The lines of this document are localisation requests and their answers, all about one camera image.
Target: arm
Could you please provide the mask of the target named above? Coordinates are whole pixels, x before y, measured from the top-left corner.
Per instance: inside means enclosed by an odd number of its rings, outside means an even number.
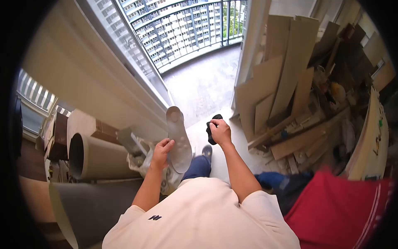
[[[162,171],[167,167],[167,153],[171,150],[173,145],[174,140],[168,138],[163,139],[156,145],[144,182],[135,195],[131,205],[136,205],[147,212],[159,203]]]
[[[225,121],[211,120],[210,130],[213,140],[221,146],[225,154],[231,188],[238,196],[239,203],[242,203],[249,194],[262,188],[236,151],[231,141],[231,129]]]

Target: t-shirt logo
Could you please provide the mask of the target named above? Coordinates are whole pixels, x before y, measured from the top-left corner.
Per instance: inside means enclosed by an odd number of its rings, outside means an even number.
[[[161,216],[159,216],[159,215],[154,215],[154,216],[152,216],[151,218],[149,218],[149,220],[158,220],[158,219],[160,219],[161,218]]]

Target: blue cloth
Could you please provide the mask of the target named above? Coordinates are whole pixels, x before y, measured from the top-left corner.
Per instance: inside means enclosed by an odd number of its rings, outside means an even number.
[[[181,181],[196,177],[210,177],[211,165],[207,157],[200,155],[194,157],[187,172],[185,172]]]
[[[280,188],[288,183],[289,177],[278,172],[262,172],[254,175],[263,188]]]

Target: yellow object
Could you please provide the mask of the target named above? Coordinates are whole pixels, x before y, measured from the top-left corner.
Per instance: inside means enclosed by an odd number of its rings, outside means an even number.
[[[345,90],[342,85],[339,85],[336,82],[332,82],[330,89],[334,100],[338,102],[343,102],[345,100]]]

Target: white wall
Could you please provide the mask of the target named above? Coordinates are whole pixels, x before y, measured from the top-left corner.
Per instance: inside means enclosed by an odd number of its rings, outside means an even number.
[[[166,115],[92,28],[75,1],[60,0],[37,31],[22,66],[75,108],[137,136],[167,136]]]

